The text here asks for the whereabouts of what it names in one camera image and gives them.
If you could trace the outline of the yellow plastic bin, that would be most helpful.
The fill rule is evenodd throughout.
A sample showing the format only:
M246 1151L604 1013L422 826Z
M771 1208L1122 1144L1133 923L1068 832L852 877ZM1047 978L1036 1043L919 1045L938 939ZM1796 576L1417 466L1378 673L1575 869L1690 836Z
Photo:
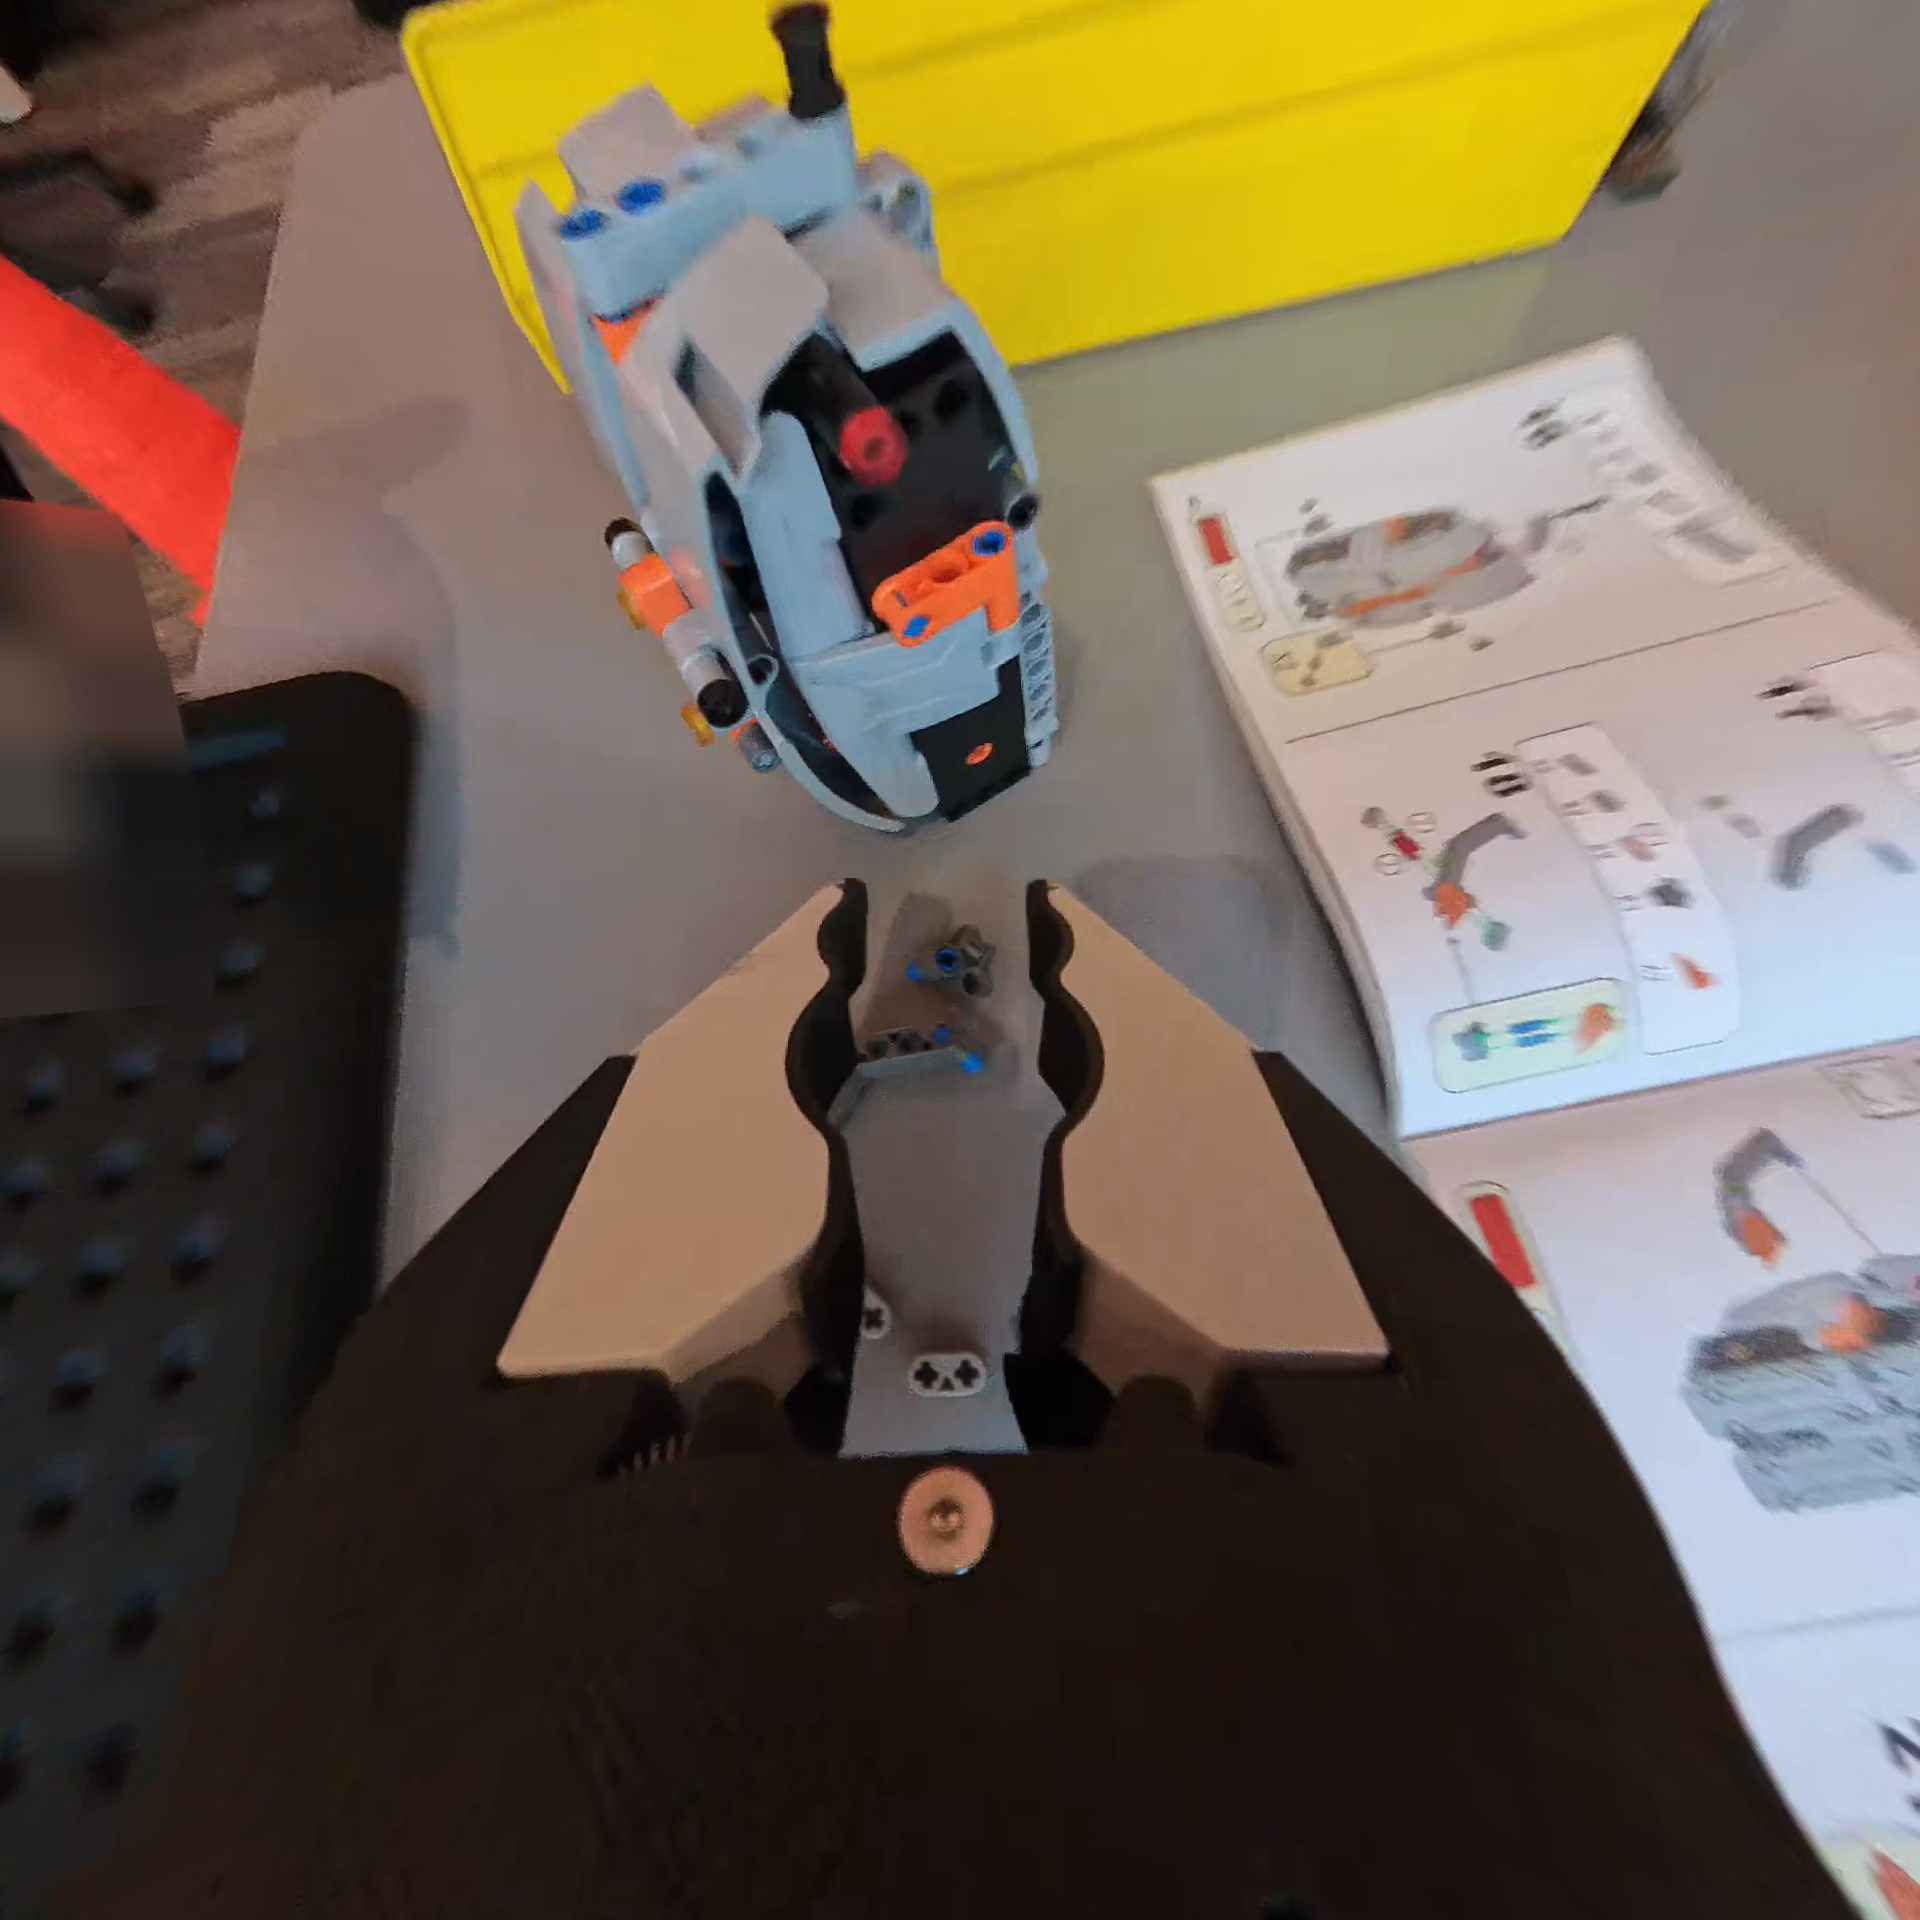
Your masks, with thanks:
M1692 2L834 2L1013 367L1555 244Z

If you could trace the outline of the grey orange brick robot model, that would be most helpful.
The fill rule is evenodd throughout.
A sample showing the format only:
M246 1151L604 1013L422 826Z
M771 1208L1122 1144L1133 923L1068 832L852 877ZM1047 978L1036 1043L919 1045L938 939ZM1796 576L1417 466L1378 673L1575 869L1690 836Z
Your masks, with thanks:
M858 151L830 10L771 31L785 103L623 95L562 137L564 205L518 194L522 251L687 729L852 826L950 826L1060 727L1038 449L926 180Z

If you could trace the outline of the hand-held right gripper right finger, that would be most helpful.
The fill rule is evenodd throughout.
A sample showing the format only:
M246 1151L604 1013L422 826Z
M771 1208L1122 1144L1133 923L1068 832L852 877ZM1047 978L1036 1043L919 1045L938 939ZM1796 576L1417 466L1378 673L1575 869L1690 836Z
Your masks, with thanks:
M1387 1338L1255 1045L1057 881L1023 897L1041 1152L1023 1389L1369 1376Z

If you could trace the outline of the black perforated chair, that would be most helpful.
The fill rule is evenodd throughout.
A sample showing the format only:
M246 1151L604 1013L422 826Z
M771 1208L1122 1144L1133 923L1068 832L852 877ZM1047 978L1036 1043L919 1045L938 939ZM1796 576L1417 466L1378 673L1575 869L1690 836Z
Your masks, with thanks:
M150 1786L242 1507L377 1276L417 716L327 673L182 731L207 984L4 1026L4 1915Z

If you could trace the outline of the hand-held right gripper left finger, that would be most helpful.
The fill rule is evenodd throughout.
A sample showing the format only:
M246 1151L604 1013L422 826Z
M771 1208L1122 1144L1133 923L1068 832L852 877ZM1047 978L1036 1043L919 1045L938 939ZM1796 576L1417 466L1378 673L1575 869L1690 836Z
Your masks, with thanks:
M844 1093L867 949L867 888L830 882L636 1048L501 1376L847 1385L867 1260Z

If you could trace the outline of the orange reflective strip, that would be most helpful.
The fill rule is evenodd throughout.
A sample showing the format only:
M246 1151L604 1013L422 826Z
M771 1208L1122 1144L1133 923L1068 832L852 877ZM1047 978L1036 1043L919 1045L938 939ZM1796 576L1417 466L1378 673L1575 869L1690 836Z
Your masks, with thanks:
M12 261L3 264L3 418L210 594L238 423Z

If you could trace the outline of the open white instruction booklet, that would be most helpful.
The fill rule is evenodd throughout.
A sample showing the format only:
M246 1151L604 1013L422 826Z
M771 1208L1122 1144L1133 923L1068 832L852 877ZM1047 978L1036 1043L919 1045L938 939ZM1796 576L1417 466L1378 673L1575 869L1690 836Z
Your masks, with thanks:
M1154 476L1396 1133L1916 1915L1916 629L1602 340Z

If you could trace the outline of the grey desk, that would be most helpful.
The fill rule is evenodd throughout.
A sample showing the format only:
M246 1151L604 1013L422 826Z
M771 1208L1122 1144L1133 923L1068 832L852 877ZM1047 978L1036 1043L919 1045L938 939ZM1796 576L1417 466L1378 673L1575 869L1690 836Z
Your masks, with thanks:
M420 716L382 1276L846 876L876 944L917 897L998 947L993 1067L885 1083L847 1131L909 1336L1007 1338L1023 1284L1059 1112L1033 1067L1033 877L1393 1147L1356 989L1147 481L1615 335L1754 504L1916 619L1917 4L1733 4L1716 55L1678 178L1593 202L1556 248L1023 370L1063 741L1013 795L905 839L690 743L617 610L620 493L499 300L417 87L337 98L295 149L195 685L342 668Z

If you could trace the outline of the grey angled beam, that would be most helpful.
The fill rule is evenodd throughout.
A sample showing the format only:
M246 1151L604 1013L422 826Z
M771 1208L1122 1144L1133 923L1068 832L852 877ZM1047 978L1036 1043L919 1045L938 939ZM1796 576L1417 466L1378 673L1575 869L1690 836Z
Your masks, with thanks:
M870 1032L854 1045L854 1067L834 1093L827 1117L846 1128L861 1097L882 1083L927 1075L985 1073L987 1056L971 1035L956 1024L899 1024Z

